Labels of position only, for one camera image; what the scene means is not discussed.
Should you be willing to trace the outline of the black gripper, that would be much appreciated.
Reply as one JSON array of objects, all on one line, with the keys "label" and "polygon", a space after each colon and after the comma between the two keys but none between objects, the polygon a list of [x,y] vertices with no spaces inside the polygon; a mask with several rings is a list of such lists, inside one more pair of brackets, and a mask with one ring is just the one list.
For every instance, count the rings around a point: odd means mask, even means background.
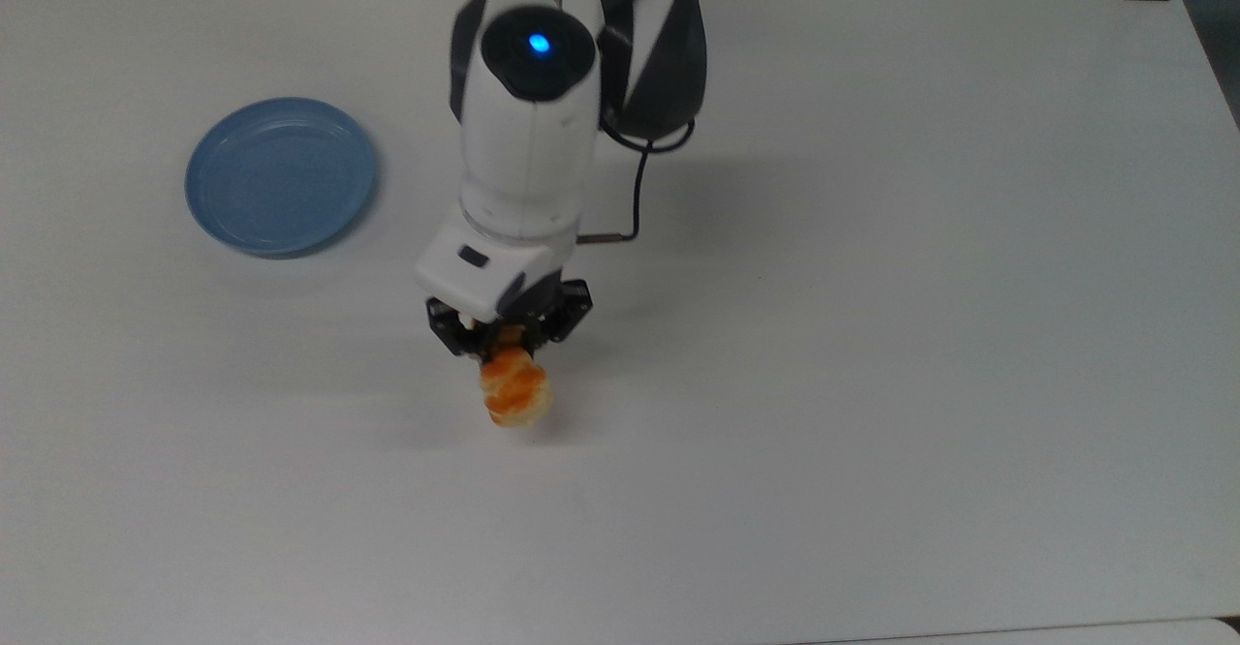
[{"label": "black gripper", "polygon": [[523,349],[536,351],[570,337],[594,306],[584,279],[563,280],[562,275],[515,275],[500,293],[496,318],[490,322],[463,318],[446,301],[429,296],[425,313],[429,330],[453,355],[477,355],[482,336],[501,336],[505,327],[517,327]]}]

